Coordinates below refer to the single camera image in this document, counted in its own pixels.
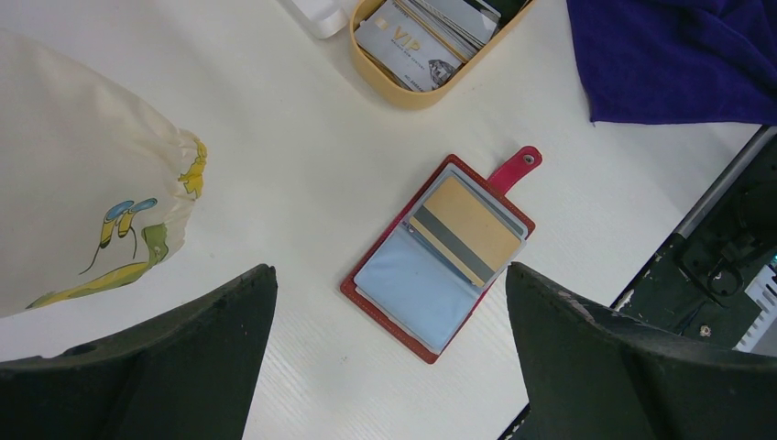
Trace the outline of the red leather card holder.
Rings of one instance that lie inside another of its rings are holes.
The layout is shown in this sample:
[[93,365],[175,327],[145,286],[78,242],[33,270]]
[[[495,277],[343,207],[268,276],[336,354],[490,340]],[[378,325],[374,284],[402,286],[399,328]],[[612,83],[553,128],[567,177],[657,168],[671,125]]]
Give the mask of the red leather card holder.
[[448,155],[346,275],[341,293],[414,355],[434,364],[520,250],[487,286],[478,288],[410,231],[410,214],[444,177],[454,175],[517,229],[523,248],[535,224],[506,194],[541,164],[540,151],[525,146],[484,178],[455,154]]

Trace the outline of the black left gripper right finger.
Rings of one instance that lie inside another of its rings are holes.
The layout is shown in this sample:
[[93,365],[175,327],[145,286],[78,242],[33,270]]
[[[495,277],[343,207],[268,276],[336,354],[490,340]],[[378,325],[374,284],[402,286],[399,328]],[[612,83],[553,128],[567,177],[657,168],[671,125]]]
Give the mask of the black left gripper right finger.
[[530,267],[506,277],[529,409],[518,439],[773,439],[776,360],[678,336]]

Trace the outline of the gold card magnetic stripe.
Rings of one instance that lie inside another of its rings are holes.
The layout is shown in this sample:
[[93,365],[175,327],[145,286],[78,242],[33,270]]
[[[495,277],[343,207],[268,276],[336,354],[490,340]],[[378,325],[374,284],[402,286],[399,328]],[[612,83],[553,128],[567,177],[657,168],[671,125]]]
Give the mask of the gold card magnetic stripe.
[[408,227],[478,288],[487,286],[523,245],[517,229],[454,175],[423,199]]

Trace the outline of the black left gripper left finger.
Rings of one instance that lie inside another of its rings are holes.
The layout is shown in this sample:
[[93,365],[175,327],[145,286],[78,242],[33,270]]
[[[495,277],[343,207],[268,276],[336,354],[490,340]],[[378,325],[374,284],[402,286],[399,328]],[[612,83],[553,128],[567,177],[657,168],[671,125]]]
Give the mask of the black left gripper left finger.
[[4,439],[239,439],[275,313],[261,264],[56,357],[1,366]]

